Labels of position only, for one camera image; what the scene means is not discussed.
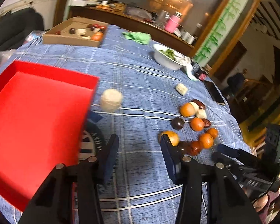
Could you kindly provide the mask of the right hand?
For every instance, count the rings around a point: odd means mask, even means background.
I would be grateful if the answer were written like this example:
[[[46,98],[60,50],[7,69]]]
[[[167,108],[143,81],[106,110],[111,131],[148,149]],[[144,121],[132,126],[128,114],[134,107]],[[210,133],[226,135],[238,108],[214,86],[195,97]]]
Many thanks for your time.
[[[269,201],[268,194],[265,194],[260,199],[256,200],[255,203],[253,203],[253,207],[254,207],[255,211],[260,212],[266,206],[268,201]]]

